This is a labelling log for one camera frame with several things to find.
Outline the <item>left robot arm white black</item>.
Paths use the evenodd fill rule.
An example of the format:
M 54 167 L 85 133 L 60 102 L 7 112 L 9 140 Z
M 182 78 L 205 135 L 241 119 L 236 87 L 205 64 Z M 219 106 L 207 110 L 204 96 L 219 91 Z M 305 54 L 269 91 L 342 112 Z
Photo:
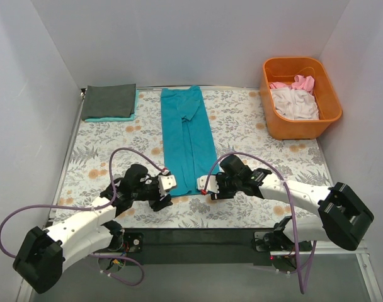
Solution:
M 115 218 L 135 201 L 147 201 L 154 211 L 172 204 L 175 176 L 163 169 L 151 176 L 133 164 L 92 202 L 91 207 L 44 230 L 32 228 L 18 251 L 13 269 L 38 293 L 51 289 L 70 266 L 93 252 L 122 250 L 124 229 Z

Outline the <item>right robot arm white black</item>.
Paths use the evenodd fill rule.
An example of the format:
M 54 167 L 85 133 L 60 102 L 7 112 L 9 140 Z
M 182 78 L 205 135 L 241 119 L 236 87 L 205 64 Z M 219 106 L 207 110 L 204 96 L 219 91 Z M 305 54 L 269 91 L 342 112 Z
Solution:
M 329 241 L 348 251 L 359 246 L 374 221 L 374 214 L 353 189 L 342 182 L 315 186 L 286 181 L 273 167 L 248 167 L 240 153 L 227 154 L 218 163 L 221 171 L 197 180 L 198 190 L 211 199 L 231 199 L 236 193 L 284 202 L 291 214 L 258 239 L 266 250 L 298 250 L 300 243 Z

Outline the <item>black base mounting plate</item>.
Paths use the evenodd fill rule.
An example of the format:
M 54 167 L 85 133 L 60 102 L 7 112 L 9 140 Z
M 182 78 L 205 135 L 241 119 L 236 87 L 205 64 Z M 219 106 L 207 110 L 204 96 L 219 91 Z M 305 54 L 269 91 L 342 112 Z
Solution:
M 128 228 L 127 255 L 141 264 L 254 264 L 269 266 L 273 251 L 292 246 L 271 228 Z

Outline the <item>floral patterned table mat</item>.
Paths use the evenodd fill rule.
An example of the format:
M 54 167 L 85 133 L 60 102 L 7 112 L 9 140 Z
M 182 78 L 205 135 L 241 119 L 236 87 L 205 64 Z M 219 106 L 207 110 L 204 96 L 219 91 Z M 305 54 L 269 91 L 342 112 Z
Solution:
M 255 169 L 265 160 L 284 178 L 310 185 L 330 186 L 331 177 L 315 140 L 273 139 L 266 128 L 258 93 L 252 90 L 202 91 L 217 155 L 237 151 Z M 151 174 L 163 166 L 161 92 L 139 93 L 135 119 L 128 122 L 80 122 L 60 191 L 57 223 L 87 207 L 104 190 L 109 177 L 122 176 L 130 164 L 146 166 Z M 272 227 L 291 212 L 289 205 L 237 194 L 213 201 L 208 196 L 182 196 L 161 211 L 136 202 L 118 217 L 126 228 L 242 228 Z

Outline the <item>white garment in basket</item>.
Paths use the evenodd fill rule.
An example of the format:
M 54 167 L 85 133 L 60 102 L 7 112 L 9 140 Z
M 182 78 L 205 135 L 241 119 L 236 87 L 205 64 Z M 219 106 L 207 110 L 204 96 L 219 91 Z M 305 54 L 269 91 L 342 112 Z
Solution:
M 319 110 L 312 94 L 289 88 L 270 90 L 276 112 L 288 120 L 319 120 Z

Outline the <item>orange plastic basket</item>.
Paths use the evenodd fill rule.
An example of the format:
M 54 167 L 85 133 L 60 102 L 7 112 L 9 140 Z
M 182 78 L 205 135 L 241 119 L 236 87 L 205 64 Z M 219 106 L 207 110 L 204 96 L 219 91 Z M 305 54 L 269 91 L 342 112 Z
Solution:
M 263 64 L 261 103 L 277 140 L 315 139 L 342 116 L 322 63 L 310 57 L 275 57 Z

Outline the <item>pink garment in basket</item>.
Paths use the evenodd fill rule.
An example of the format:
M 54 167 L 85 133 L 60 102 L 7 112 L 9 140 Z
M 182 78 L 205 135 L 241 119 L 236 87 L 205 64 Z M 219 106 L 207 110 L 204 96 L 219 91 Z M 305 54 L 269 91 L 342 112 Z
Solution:
M 294 82 L 291 84 L 286 84 L 283 82 L 271 82 L 270 89 L 289 88 L 293 90 L 304 90 L 309 94 L 312 94 L 314 85 L 315 79 L 311 75 L 307 77 L 303 75 L 296 75 L 294 77 Z

